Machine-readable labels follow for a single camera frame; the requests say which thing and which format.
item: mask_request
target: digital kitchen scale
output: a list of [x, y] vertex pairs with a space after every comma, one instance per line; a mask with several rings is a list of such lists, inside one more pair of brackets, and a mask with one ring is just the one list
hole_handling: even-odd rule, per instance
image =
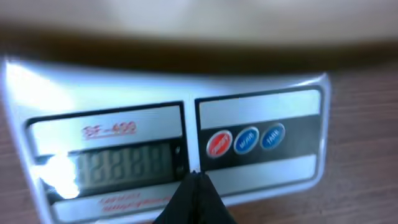
[[7, 59], [9, 126], [43, 223], [155, 219], [189, 172], [226, 206], [321, 178], [330, 82], [127, 72]]

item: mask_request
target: on/off button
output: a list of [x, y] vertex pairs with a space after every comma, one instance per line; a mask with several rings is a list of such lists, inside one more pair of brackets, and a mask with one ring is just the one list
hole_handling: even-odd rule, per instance
[[207, 156], [217, 158], [224, 155], [232, 145], [232, 134], [228, 130], [215, 133], [207, 142]]

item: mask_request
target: black pointed object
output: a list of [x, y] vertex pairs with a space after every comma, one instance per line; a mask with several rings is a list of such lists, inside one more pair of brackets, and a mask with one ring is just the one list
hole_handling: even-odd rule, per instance
[[236, 224], [210, 178], [191, 173], [181, 182], [154, 224]]

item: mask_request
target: blue button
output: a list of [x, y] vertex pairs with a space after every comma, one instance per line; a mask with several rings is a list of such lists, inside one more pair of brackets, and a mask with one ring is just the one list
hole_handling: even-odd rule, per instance
[[250, 152], [259, 141], [259, 130], [256, 127], [249, 127], [242, 130], [236, 136], [234, 150], [237, 154], [246, 154]]
[[261, 147], [265, 150], [275, 149], [285, 137], [285, 127], [277, 123], [272, 125], [261, 137]]

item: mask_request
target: brown edge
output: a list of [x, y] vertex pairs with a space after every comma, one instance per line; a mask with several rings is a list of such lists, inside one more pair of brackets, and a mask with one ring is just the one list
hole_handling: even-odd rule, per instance
[[94, 36], [0, 25], [0, 54], [109, 68], [178, 73], [317, 72], [398, 59], [398, 40], [251, 45], [223, 41]]

